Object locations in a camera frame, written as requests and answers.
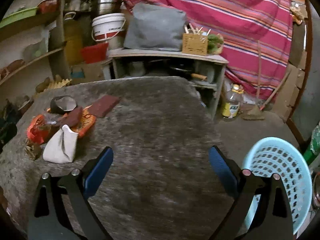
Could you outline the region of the woven utensil box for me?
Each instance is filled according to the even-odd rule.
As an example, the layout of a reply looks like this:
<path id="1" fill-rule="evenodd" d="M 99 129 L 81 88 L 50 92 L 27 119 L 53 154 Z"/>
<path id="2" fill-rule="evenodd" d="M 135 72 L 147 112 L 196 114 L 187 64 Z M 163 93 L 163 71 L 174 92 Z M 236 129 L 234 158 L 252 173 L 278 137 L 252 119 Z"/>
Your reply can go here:
<path id="1" fill-rule="evenodd" d="M 208 37 L 201 28 L 194 28 L 191 23 L 184 25 L 182 52 L 185 54 L 206 56 L 208 53 Z"/>

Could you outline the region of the black crumpled cup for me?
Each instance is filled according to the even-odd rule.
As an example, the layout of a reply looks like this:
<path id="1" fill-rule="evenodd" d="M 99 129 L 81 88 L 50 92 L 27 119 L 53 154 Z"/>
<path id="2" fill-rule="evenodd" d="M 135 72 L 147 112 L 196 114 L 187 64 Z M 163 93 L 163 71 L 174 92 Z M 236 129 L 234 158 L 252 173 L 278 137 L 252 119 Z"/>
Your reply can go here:
<path id="1" fill-rule="evenodd" d="M 76 100 L 71 96 L 57 96 L 50 102 L 50 112 L 53 114 L 65 114 L 73 111 L 77 107 Z"/>

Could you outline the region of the orange clear snack wrapper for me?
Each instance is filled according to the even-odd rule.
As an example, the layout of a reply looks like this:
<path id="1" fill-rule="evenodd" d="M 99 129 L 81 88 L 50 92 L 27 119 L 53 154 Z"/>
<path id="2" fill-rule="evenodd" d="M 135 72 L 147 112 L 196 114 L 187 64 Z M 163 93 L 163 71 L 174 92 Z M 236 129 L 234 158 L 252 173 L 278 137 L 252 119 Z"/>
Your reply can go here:
<path id="1" fill-rule="evenodd" d="M 60 129 L 63 115 L 42 113 L 32 119 L 27 128 L 27 138 L 35 144 L 47 143 L 50 138 Z"/>

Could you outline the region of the wooden wall shelf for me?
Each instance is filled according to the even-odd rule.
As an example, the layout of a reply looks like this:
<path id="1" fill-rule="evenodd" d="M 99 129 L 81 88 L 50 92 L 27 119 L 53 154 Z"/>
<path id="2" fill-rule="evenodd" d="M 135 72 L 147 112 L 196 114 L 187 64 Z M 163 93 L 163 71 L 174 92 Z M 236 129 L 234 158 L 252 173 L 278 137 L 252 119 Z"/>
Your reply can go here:
<path id="1" fill-rule="evenodd" d="M 71 78 L 71 66 L 65 52 L 63 18 L 76 12 L 82 31 L 83 47 L 91 46 L 91 22 L 96 16 L 90 9 L 74 5 L 75 0 L 14 0 L 5 17 L 17 11 L 38 7 L 33 17 L 1 28 L 1 101 L 19 95 L 33 95 L 35 88 L 49 77 Z"/>

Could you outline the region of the green plastic tray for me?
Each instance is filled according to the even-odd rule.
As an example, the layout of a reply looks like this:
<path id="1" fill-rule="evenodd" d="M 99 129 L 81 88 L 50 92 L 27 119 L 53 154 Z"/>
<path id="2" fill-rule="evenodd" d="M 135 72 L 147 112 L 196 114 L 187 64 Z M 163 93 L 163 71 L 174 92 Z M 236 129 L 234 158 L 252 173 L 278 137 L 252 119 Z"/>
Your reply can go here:
<path id="1" fill-rule="evenodd" d="M 38 10 L 38 7 L 33 7 L 33 8 L 23 9 L 15 13 L 12 13 L 8 17 L 5 17 L 3 18 L 3 20 L 1 20 L 0 28 L 3 28 L 4 26 L 12 24 L 16 21 L 33 17 L 36 15 L 37 10 Z"/>

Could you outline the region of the orange lion snack bag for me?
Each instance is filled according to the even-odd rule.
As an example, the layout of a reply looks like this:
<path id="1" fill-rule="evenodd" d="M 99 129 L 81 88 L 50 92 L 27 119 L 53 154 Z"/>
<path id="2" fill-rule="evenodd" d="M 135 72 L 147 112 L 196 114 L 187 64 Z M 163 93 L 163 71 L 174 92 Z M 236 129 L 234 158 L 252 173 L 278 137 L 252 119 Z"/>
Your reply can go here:
<path id="1" fill-rule="evenodd" d="M 61 128 L 63 125 L 68 125 L 72 132 L 78 133 L 78 138 L 82 139 L 90 128 L 96 122 L 96 116 L 89 112 L 87 107 L 76 107 L 71 112 L 63 115 L 48 113 L 45 115 L 46 124 L 51 128 Z"/>

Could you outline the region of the grey metal door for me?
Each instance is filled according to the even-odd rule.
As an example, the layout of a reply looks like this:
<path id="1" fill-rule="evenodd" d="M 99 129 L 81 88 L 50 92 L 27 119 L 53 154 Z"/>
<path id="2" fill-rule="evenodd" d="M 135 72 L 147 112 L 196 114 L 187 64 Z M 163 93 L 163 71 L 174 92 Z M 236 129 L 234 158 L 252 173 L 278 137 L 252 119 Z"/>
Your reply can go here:
<path id="1" fill-rule="evenodd" d="M 299 144 L 311 138 L 319 123 L 319 14 L 310 0 L 305 0 L 306 56 L 302 87 L 287 120 L 287 125 Z"/>

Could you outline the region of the plastic oil bottle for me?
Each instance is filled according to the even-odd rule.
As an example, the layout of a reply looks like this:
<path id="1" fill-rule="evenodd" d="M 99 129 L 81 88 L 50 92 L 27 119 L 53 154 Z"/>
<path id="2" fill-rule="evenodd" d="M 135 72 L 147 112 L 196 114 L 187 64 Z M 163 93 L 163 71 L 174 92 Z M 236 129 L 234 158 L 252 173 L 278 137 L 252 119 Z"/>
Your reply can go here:
<path id="1" fill-rule="evenodd" d="M 225 94 L 221 114 L 224 119 L 236 118 L 243 102 L 244 89 L 242 85 L 232 84 L 231 89 Z"/>

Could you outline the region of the grey cloth bundle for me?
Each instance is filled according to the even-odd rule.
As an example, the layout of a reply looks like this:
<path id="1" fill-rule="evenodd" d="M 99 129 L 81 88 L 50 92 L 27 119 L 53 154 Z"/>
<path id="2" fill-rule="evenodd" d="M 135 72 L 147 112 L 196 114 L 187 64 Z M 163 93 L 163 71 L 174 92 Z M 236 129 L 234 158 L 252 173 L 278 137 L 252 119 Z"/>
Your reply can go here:
<path id="1" fill-rule="evenodd" d="M 187 16 L 181 10 L 138 3 L 132 9 L 124 47 L 180 51 L 186 22 Z"/>

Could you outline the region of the white paper bag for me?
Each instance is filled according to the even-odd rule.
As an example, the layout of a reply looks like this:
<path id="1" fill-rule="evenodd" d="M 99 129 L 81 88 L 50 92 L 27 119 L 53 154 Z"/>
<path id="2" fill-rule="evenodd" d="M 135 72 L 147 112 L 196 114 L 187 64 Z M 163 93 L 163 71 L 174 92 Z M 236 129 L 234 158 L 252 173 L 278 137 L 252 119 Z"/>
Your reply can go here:
<path id="1" fill-rule="evenodd" d="M 63 125 L 48 141 L 43 159 L 56 164 L 72 163 L 77 140 L 78 133 L 73 132 L 68 125 Z"/>

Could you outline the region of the steel pot on shelf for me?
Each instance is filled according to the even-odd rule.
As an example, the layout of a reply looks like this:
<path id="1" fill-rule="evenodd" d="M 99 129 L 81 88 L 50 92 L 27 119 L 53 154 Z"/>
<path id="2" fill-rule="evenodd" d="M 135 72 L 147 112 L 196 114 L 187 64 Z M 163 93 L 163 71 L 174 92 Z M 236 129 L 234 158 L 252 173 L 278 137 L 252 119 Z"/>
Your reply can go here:
<path id="1" fill-rule="evenodd" d="M 117 13 L 122 0 L 92 0 L 92 11 L 96 16 Z"/>

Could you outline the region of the red striped cloth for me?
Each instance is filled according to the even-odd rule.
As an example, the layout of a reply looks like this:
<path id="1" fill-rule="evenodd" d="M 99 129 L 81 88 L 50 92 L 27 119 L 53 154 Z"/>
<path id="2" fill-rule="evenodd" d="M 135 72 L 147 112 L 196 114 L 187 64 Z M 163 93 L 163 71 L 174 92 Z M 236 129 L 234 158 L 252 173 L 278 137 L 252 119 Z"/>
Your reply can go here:
<path id="1" fill-rule="evenodd" d="M 291 0 L 124 0 L 131 10 L 151 3 L 184 11 L 195 27 L 220 34 L 226 76 L 267 99 L 283 79 L 292 41 Z"/>

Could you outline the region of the cardboard box under shelf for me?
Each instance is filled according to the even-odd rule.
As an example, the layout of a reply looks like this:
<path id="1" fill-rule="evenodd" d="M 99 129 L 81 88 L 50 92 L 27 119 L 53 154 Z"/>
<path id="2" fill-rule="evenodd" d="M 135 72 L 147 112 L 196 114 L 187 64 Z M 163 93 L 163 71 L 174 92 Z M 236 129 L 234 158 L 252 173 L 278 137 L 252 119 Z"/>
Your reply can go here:
<path id="1" fill-rule="evenodd" d="M 110 64 L 107 62 L 96 62 L 71 66 L 71 79 L 73 85 L 110 80 L 112 79 Z"/>

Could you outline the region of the light blue plastic basket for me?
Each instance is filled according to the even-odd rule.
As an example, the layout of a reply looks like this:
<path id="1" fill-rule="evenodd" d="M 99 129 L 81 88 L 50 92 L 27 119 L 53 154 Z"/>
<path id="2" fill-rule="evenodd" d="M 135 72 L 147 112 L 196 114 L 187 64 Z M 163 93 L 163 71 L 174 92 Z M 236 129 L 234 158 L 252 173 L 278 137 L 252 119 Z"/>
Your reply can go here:
<path id="1" fill-rule="evenodd" d="M 255 176 L 280 175 L 289 200 L 293 233 L 303 225 L 311 206 L 312 179 L 309 167 L 300 152 L 286 140 L 266 137 L 257 141 L 246 154 L 243 169 Z"/>

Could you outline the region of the stacked cardboard boxes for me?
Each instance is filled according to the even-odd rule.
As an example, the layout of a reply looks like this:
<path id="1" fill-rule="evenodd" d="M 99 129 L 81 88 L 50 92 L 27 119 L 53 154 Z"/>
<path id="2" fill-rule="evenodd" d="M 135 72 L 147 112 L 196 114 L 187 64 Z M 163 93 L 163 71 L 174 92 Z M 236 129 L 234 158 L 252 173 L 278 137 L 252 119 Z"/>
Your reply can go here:
<path id="1" fill-rule="evenodd" d="M 293 39 L 287 65 L 287 78 L 277 93 L 272 112 L 287 122 L 305 79 L 307 25 L 293 25 Z"/>

